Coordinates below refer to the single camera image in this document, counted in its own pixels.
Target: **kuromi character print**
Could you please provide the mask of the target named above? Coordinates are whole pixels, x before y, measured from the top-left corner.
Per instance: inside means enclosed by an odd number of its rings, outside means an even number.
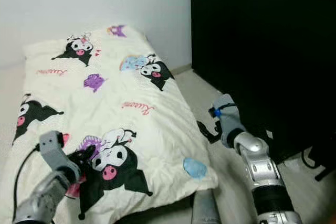
[[[25,100],[22,102],[19,108],[19,114],[17,118],[16,133],[14,141],[26,133],[28,126],[34,120],[44,121],[52,115],[63,115],[64,112],[57,112],[55,109],[49,106],[42,106],[38,101],[27,99],[30,94],[25,95]]]
[[[85,170],[86,181],[79,187],[79,219],[85,219],[85,212],[103,197],[106,190],[124,186],[125,190],[153,195],[143,171],[138,169],[137,155],[126,146],[136,136],[131,130],[117,129],[107,132],[102,139],[94,136],[84,139],[81,148],[94,145],[96,150]]]
[[[81,36],[79,38],[74,38],[71,36],[68,38],[65,52],[57,57],[52,58],[52,60],[60,58],[75,58],[83,62],[87,67],[92,56],[92,50],[93,45],[91,44],[87,35]]]
[[[151,79],[151,82],[163,91],[163,86],[169,78],[174,79],[167,66],[162,61],[155,61],[156,55],[127,56],[120,64],[120,71],[139,70],[142,76]]]
[[[151,82],[161,91],[169,78],[174,79],[167,66],[162,61],[150,61],[140,70],[141,75],[151,79]]]

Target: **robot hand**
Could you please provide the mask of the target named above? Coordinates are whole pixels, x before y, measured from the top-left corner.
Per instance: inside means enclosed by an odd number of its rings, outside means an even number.
[[[300,216],[294,212],[279,170],[269,157],[267,143],[246,132],[231,96],[221,96],[209,112],[212,117],[219,118],[221,130],[217,131],[221,132],[224,146],[234,148],[246,165],[258,224],[302,224]]]
[[[89,157],[95,151],[89,146],[68,156],[62,150],[62,134],[48,132],[40,137],[39,150],[51,167],[52,172],[34,189],[31,196],[15,211],[15,224],[49,224],[55,215],[57,205],[63,199],[71,184],[77,182]]]

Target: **black furniture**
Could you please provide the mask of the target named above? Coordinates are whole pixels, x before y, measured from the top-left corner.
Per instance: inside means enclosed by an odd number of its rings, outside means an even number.
[[[192,52],[277,163],[314,144],[336,163],[336,0],[192,0]]]

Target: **pillowcase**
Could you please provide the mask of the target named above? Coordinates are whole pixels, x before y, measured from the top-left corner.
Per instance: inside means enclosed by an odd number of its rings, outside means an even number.
[[[1,223],[11,223],[21,163],[50,130],[63,132],[66,154],[96,147],[55,223],[113,223],[218,185],[189,106],[141,33],[113,25],[28,46],[25,55],[24,97],[0,187]],[[19,178],[18,203],[50,171],[34,153]]]

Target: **gray fabric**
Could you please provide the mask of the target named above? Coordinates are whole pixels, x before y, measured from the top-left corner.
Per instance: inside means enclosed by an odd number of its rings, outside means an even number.
[[[214,108],[218,109],[220,106],[226,105],[228,103],[234,103],[234,101],[229,94],[223,94],[214,103]],[[246,129],[240,122],[239,110],[237,106],[223,108],[221,110],[221,113],[222,115],[220,117],[220,122],[221,122],[220,124],[221,124],[223,133],[220,139],[222,141],[222,144],[224,144],[224,146],[229,148],[227,144],[228,134],[236,128],[239,128],[243,131],[246,131]]]
[[[221,224],[215,197],[211,189],[195,193],[192,224]]]

